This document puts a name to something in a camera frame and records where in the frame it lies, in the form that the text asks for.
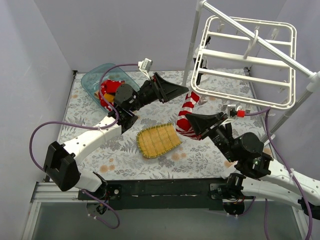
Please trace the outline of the mustard yellow sock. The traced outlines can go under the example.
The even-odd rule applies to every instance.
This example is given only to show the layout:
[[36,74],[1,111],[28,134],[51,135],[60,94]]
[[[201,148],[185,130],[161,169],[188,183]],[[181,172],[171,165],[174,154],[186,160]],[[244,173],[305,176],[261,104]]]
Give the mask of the mustard yellow sock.
[[108,94],[108,93],[105,93],[103,95],[103,97],[108,101],[108,102],[114,102],[114,99],[115,99],[115,96],[112,95],[112,94]]

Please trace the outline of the red sock with white pattern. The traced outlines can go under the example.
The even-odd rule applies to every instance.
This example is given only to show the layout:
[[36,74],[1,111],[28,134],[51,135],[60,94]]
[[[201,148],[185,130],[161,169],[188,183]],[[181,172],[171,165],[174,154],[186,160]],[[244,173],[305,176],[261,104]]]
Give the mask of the red sock with white pattern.
[[99,100],[100,100],[100,105],[105,108],[108,111],[111,111],[112,108],[106,103],[106,101],[103,99],[101,93],[99,92]]

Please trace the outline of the beige striped sock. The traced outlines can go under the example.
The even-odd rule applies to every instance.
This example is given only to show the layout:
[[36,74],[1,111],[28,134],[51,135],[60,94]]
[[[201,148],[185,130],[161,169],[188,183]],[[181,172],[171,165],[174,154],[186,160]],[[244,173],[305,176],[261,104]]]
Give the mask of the beige striped sock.
[[94,93],[94,97],[95,97],[96,99],[99,99],[99,98],[100,98],[99,91],[96,91],[96,92]]

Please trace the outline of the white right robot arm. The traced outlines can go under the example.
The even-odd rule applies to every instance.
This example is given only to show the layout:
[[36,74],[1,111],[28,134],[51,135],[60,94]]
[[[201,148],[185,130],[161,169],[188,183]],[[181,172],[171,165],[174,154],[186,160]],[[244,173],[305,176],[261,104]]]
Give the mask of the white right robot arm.
[[286,203],[311,216],[320,218],[320,182],[292,170],[263,151],[264,144],[252,132],[233,137],[227,114],[189,113],[186,116],[195,134],[206,137],[230,163],[236,172],[227,176],[227,195],[237,199],[241,195],[270,198]]

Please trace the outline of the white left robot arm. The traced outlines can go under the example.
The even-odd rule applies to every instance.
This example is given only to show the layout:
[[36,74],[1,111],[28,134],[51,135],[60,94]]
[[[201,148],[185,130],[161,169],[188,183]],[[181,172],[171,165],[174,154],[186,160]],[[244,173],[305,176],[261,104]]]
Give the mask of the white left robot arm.
[[84,189],[95,200],[103,199],[107,182],[98,173],[79,170],[78,165],[101,145],[129,130],[138,119],[135,111],[154,101],[169,102],[188,91],[187,87],[166,81],[158,73],[146,80],[138,91],[127,83],[121,84],[115,91],[115,109],[96,126],[62,144],[55,141],[48,146],[45,173],[63,192],[71,188]]

